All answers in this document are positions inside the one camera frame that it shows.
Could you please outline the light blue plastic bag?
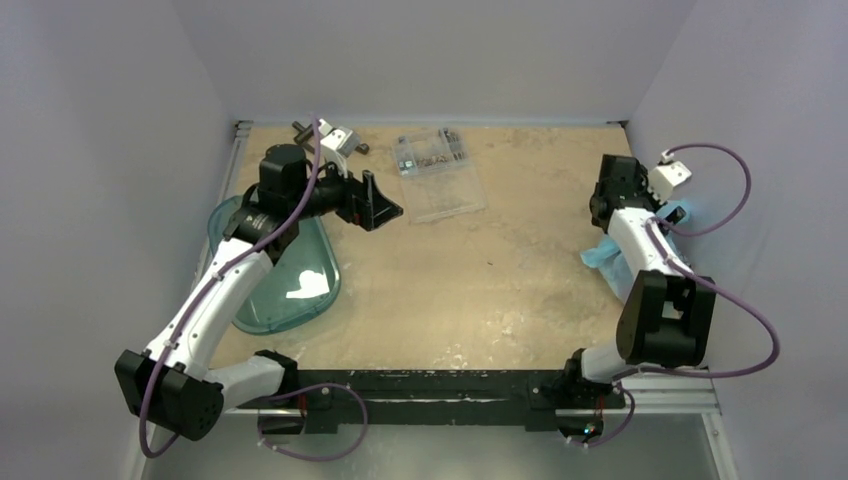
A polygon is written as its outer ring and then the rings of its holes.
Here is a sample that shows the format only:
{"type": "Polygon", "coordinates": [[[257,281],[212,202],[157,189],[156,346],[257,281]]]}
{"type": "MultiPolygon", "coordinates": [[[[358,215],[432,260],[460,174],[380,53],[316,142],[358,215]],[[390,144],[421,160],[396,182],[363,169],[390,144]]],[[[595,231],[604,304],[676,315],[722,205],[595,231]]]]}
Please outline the light blue plastic bag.
{"type": "Polygon", "coordinates": [[[678,255],[674,242],[662,232],[657,218],[656,213],[645,209],[616,210],[598,245],[580,253],[584,265],[597,270],[622,303],[627,301],[642,270],[680,276],[670,267],[668,258],[687,273],[693,273],[678,255]]]}

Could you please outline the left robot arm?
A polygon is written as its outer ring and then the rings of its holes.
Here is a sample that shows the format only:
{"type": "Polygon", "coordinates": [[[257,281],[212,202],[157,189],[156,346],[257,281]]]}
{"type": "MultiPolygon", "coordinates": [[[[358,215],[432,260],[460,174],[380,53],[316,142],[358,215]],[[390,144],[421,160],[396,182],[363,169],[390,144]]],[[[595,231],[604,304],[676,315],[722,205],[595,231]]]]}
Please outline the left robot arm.
{"type": "Polygon", "coordinates": [[[241,305],[297,239],[300,221],[334,214],[370,232],[403,213],[369,170],[355,176],[322,148],[308,154],[295,144],[269,147],[200,282],[141,352],[125,350],[115,362],[145,455],[162,453],[149,443],[151,425],[197,441],[229,409],[258,399],[284,409],[297,399],[296,364],[282,354],[262,350],[218,369],[210,363],[241,305]]]}

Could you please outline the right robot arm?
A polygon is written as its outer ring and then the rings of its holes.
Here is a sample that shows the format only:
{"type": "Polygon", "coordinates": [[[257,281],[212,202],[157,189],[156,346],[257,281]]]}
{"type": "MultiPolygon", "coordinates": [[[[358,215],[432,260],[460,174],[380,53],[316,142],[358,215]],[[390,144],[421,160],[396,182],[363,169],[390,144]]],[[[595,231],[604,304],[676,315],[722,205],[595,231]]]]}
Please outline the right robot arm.
{"type": "Polygon", "coordinates": [[[613,340],[579,349],[566,362],[561,392],[576,407],[608,394],[641,367],[696,367],[706,354],[716,295],[673,252],[660,209],[691,171],[666,160],[647,169],[605,154],[589,201],[591,222],[618,246],[633,276],[613,340]]]}

